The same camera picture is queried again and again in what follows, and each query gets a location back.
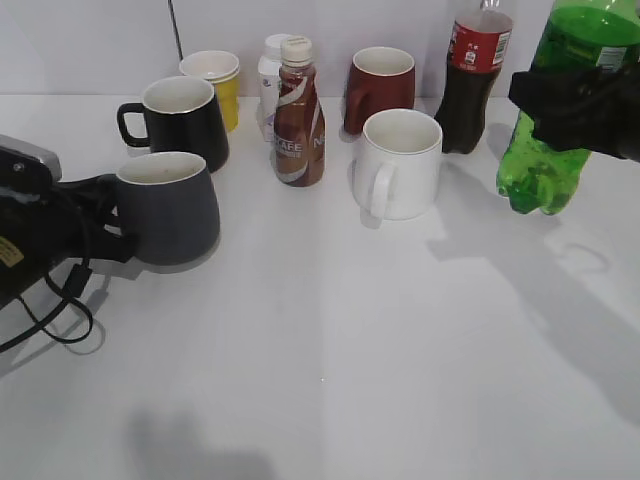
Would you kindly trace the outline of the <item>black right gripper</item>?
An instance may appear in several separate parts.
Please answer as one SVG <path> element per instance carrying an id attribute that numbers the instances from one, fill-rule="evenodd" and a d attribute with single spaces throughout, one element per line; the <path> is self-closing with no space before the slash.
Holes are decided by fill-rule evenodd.
<path id="1" fill-rule="evenodd" d="M 516 72 L 508 98 L 533 120 L 533 137 L 553 150 L 586 149 L 639 162 L 638 63 L 609 74 L 600 67 Z"/>

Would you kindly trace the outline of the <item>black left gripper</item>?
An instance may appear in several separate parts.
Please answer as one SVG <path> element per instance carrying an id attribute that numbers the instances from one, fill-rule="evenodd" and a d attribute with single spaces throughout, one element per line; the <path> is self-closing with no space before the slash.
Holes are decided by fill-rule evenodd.
<path id="1" fill-rule="evenodd" d="M 1 137 L 1 305 L 68 258 L 129 261 L 136 240 L 118 228 L 115 177 L 62 180 L 54 152 Z"/>

